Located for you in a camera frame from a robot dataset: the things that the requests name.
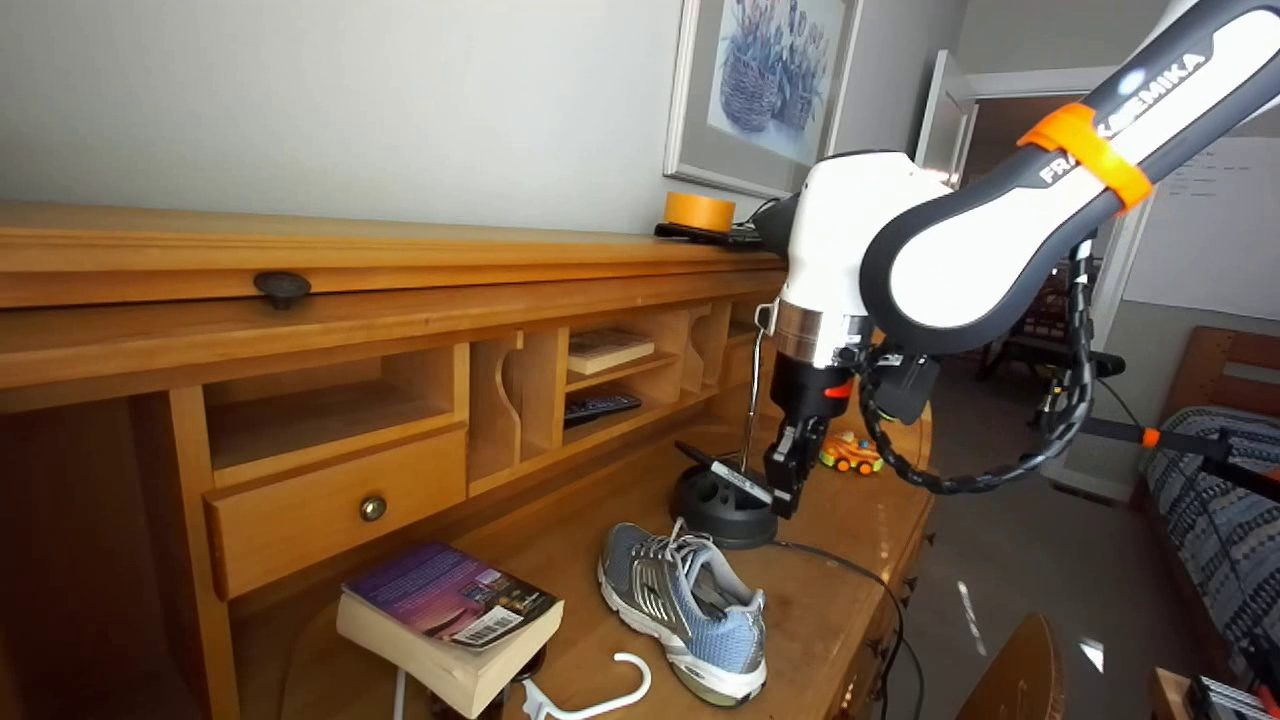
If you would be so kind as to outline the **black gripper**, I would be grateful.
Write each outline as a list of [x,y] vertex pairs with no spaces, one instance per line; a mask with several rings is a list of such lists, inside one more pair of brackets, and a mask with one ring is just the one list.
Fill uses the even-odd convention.
[[853,372],[833,364],[782,356],[773,372],[773,406],[785,413],[778,440],[766,453],[766,475],[773,486],[773,507],[791,518],[800,507],[805,482],[830,435],[830,424],[853,400]]

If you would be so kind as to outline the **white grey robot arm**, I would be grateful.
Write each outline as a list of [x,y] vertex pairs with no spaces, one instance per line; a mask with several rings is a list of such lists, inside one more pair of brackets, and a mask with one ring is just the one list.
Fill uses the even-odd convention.
[[820,160],[796,197],[778,306],[782,518],[830,424],[917,420],[940,356],[1003,336],[1100,223],[1280,95],[1280,0],[1184,0],[1089,95],[1040,115],[1010,160],[951,190],[901,154]]

